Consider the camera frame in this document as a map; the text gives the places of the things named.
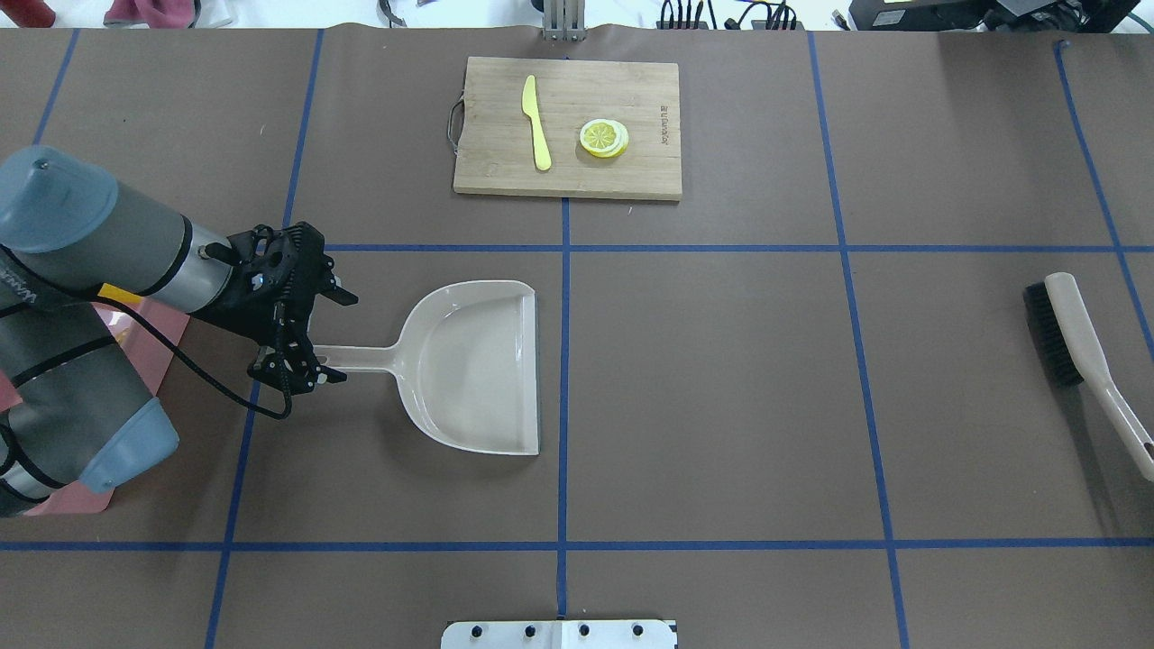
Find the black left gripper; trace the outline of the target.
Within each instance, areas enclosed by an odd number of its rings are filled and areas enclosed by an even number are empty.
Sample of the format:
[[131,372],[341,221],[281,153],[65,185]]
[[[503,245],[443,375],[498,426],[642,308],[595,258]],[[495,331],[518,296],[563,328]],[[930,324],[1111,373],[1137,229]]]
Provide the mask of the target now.
[[319,296],[339,306],[360,301],[335,276],[317,229],[307,222],[279,230],[260,224],[231,234],[225,245],[211,243],[207,258],[228,273],[213,300],[192,316],[260,345],[249,378],[292,396],[346,382],[345,372],[319,361],[306,343]]

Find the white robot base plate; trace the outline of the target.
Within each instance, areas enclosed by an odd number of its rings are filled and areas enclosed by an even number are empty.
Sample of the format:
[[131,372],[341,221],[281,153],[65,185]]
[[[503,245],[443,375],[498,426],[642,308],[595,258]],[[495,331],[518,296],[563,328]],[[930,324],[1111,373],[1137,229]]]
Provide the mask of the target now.
[[676,624],[661,619],[458,621],[441,648],[677,648]]

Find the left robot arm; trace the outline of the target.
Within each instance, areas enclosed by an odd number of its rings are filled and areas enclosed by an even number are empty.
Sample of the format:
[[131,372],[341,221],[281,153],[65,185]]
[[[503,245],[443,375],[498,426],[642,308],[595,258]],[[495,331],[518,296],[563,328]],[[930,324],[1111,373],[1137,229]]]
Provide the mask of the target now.
[[[3,375],[18,395],[1,424],[5,517],[74,483],[119,488],[177,452],[177,427],[99,306],[123,312],[207,385],[275,420],[288,418],[297,395],[346,380],[317,358],[309,321],[320,297],[342,306],[358,299],[310,224],[220,237],[48,146],[3,161],[1,193]],[[102,296],[107,285],[256,343],[248,373],[282,394],[280,410],[198,367],[123,300]]]

